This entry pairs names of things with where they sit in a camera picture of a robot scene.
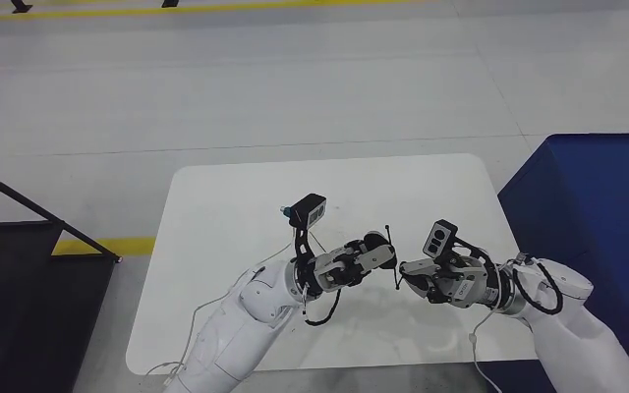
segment white floor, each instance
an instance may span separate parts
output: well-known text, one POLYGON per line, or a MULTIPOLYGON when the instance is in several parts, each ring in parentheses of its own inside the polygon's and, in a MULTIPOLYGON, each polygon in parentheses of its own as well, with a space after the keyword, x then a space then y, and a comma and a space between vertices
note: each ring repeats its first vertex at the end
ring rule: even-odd
MULTIPOLYGON (((0 180, 94 237, 155 235, 195 164, 472 152, 499 191, 547 135, 629 130, 627 70, 627 0, 3 21, 0 180)), ((77 392, 143 391, 124 350, 146 264, 112 283, 77 392)), ((320 377, 391 388, 352 372, 320 377)), ((442 391, 418 372, 375 374, 442 391)), ((319 376, 295 378, 242 391, 319 376)))

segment black bracket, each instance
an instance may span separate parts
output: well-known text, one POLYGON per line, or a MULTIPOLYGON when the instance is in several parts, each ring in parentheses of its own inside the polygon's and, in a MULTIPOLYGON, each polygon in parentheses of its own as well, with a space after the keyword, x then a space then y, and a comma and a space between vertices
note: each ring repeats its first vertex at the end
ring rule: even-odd
POLYGON ((11 3, 16 7, 14 14, 25 14, 32 8, 31 4, 24 4, 22 0, 11 0, 11 3))
POLYGON ((177 7, 177 5, 179 5, 179 0, 164 0, 161 4, 161 8, 177 7))
POLYGON ((115 260, 116 263, 119 263, 120 260, 122 259, 120 256, 116 255, 112 251, 108 250, 107 248, 105 248, 102 245, 100 245, 99 243, 97 243, 94 239, 90 238, 88 235, 86 235, 83 232, 79 231, 77 228, 75 228, 72 225, 68 224, 67 222, 65 222, 61 218, 59 218, 56 215, 52 214, 50 211, 44 209, 43 207, 41 207, 37 203, 33 202, 32 200, 28 199, 27 197, 25 197, 22 194, 18 193, 17 191, 13 190, 12 188, 10 188, 9 186, 7 186, 6 184, 4 184, 2 182, 0 182, 0 193, 2 193, 5 196, 11 198, 12 200, 16 201, 17 203, 21 204, 22 206, 27 207, 28 209, 34 211, 35 213, 39 214, 43 218, 45 218, 45 219, 47 219, 47 220, 49 220, 51 222, 54 222, 56 224, 61 225, 64 231, 68 232, 69 234, 71 234, 75 238, 83 241, 84 243, 90 245, 92 248, 94 248, 95 250, 101 252, 102 254, 109 256, 110 258, 115 260))

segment white tabletop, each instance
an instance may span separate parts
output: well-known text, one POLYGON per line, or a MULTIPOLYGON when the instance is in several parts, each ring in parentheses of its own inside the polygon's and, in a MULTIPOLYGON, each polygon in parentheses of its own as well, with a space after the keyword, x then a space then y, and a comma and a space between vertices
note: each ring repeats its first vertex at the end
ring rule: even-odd
MULTIPOLYGON (((422 258, 433 222, 445 218, 495 261, 518 251, 484 164, 469 154, 187 167, 166 201, 129 369, 144 374, 178 360, 195 307, 287 245, 292 230, 279 207, 309 193, 327 197, 312 232, 328 250, 389 224, 398 258, 422 258)), ((278 258, 293 255, 289 248, 278 258)), ((309 304, 310 318, 324 317, 333 300, 326 294, 309 304)), ((198 314, 196 331, 214 310, 198 314)), ((469 362, 468 332, 486 313, 478 305, 431 305, 405 285, 395 291, 392 272, 377 270, 343 291, 327 324, 307 326, 298 314, 257 370, 469 362)), ((478 336, 480 360, 535 358, 531 335, 516 320, 495 315, 478 336)))

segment blue box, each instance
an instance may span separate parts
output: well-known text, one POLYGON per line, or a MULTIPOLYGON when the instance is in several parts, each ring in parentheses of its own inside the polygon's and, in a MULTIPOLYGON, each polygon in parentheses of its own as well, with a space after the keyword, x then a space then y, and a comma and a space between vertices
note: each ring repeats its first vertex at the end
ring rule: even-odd
POLYGON ((629 134, 551 136, 498 198, 522 252, 592 281, 587 309, 629 351, 629 134))

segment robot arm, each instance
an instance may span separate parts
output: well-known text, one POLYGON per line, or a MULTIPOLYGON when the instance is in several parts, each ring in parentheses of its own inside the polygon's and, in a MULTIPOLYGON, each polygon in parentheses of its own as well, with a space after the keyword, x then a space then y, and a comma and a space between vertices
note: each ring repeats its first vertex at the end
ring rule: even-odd
POLYGON ((565 265, 524 254, 496 266, 456 232, 453 224, 437 221, 424 246, 430 258, 400 264, 414 292, 434 304, 466 309, 479 303, 522 321, 559 393, 626 391, 629 358, 613 332, 585 309, 594 289, 589 280, 565 265))
POLYGON ((375 268, 395 268, 395 249, 369 232, 315 256, 308 229, 323 215, 325 198, 311 194, 282 211, 296 229, 292 260, 258 265, 236 282, 201 329, 166 393, 227 393, 247 378, 295 312, 323 292, 358 285, 375 268))

